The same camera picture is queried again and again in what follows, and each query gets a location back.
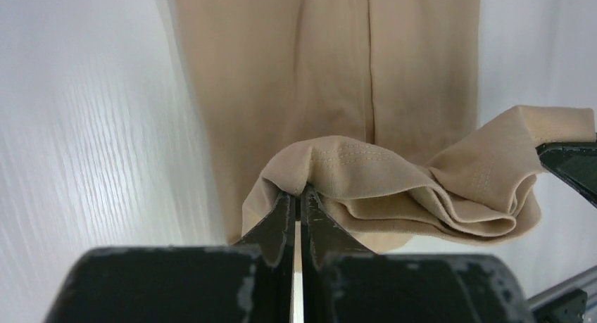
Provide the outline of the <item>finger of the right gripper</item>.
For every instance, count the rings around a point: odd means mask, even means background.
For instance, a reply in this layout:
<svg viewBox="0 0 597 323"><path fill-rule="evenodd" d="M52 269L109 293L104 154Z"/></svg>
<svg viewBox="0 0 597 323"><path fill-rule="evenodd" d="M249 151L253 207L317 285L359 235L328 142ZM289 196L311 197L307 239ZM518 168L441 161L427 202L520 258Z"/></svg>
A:
<svg viewBox="0 0 597 323"><path fill-rule="evenodd" d="M541 165L596 207L596 142L555 142L536 148Z"/></svg>

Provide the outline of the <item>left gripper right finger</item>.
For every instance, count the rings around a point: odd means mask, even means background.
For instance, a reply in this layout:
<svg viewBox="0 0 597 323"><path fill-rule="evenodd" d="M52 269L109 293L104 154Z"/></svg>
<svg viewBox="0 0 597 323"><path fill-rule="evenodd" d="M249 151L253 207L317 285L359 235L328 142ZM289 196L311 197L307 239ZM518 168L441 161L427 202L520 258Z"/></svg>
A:
<svg viewBox="0 0 597 323"><path fill-rule="evenodd" d="M533 322L512 272L479 254L376 254L300 197L306 322Z"/></svg>

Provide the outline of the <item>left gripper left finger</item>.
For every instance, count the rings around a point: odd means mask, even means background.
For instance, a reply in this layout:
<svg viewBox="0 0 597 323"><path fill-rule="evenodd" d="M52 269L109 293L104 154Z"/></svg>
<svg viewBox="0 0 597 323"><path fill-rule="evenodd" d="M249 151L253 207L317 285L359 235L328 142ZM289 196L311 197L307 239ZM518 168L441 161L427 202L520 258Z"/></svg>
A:
<svg viewBox="0 0 597 323"><path fill-rule="evenodd" d="M73 265L48 322L290 322L296 199L231 246L107 246Z"/></svg>

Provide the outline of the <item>beige t shirt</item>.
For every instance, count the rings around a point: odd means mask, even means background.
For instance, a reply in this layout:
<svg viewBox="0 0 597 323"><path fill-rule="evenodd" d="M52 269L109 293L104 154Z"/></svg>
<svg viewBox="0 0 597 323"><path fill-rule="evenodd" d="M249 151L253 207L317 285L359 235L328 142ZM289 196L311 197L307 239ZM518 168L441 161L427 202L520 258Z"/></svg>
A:
<svg viewBox="0 0 597 323"><path fill-rule="evenodd" d="M477 127L480 0L174 0L228 243L307 186L376 252L540 220L536 147L594 141L588 108Z"/></svg>

